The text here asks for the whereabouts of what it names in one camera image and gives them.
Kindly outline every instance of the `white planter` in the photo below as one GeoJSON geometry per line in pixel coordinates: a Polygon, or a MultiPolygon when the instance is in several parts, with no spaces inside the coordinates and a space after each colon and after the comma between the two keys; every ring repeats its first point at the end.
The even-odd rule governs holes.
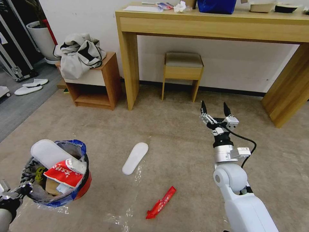
{"type": "Polygon", "coordinates": [[[57,58],[53,55],[55,44],[52,40],[51,35],[49,34],[48,28],[33,28],[37,25],[39,25],[40,22],[32,22],[26,25],[30,35],[34,39],[36,45],[38,46],[40,52],[43,56],[45,56],[45,59],[50,61],[57,61],[60,58],[57,58]]]}

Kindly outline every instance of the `trash bin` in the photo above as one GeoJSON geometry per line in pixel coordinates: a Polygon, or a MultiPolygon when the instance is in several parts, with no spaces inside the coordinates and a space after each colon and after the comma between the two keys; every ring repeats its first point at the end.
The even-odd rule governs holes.
{"type": "Polygon", "coordinates": [[[203,13],[233,14],[236,0],[198,0],[199,11],[203,13]]]}
{"type": "MultiPolygon", "coordinates": [[[[28,197],[36,203],[52,207],[63,206],[82,197],[88,191],[92,180],[89,171],[89,160],[86,154],[86,145],[79,140],[56,141],[55,143],[78,160],[85,161],[87,163],[87,169],[78,186],[59,196],[53,196],[47,193],[36,181],[33,183],[33,192],[28,197]]],[[[44,166],[38,160],[31,157],[22,171],[21,183],[34,179],[37,170],[41,167],[44,166]]]]}

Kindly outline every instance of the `white wall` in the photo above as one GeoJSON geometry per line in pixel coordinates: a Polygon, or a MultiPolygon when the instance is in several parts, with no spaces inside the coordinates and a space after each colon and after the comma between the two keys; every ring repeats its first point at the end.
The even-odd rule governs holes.
{"type": "MultiPolygon", "coordinates": [[[[40,0],[59,44],[70,33],[90,33],[100,40],[103,50],[117,53],[122,76],[114,11],[130,2],[40,0]]],[[[294,0],[294,3],[309,5],[309,0],[294,0]]],[[[237,7],[249,9],[248,4],[240,6],[240,1],[237,7]]],[[[197,52],[205,65],[200,86],[267,92],[297,47],[292,44],[138,36],[140,79],[162,82],[163,59],[168,51],[197,52]]]]}

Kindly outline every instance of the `red packaging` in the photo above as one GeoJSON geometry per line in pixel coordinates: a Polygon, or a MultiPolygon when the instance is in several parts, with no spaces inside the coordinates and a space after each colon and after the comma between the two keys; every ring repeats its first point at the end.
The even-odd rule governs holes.
{"type": "Polygon", "coordinates": [[[65,184],[72,188],[75,188],[83,177],[82,174],[70,169],[66,164],[66,160],[56,163],[51,169],[46,171],[44,175],[58,183],[65,184]]]}
{"type": "Polygon", "coordinates": [[[152,210],[147,211],[146,219],[155,218],[157,214],[163,209],[163,207],[169,202],[169,200],[172,198],[172,196],[175,194],[176,189],[174,186],[172,186],[165,196],[162,198],[162,200],[158,200],[158,202],[154,205],[152,210]]]}

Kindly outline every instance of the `black cable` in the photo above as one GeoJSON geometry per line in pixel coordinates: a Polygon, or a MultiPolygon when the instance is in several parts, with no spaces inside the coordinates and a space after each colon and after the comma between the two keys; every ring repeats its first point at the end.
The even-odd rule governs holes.
{"type": "MultiPolygon", "coordinates": [[[[238,135],[238,134],[234,133],[233,131],[231,131],[230,129],[228,129],[226,126],[224,127],[224,129],[226,129],[228,132],[230,132],[232,135],[235,135],[235,136],[238,137],[238,138],[241,138],[241,139],[247,140],[247,141],[249,141],[249,142],[252,142],[252,143],[254,144],[254,148],[251,150],[251,155],[253,154],[254,150],[257,148],[257,143],[256,143],[255,141],[253,141],[253,140],[251,140],[251,139],[248,139],[248,138],[246,138],[246,137],[243,137],[243,136],[241,136],[241,135],[238,135]]],[[[250,156],[248,156],[248,157],[245,158],[245,160],[243,161],[243,163],[242,163],[242,165],[241,165],[241,168],[244,167],[244,165],[245,165],[245,163],[246,163],[246,161],[247,161],[247,159],[248,159],[249,157],[250,157],[250,156]]]]}

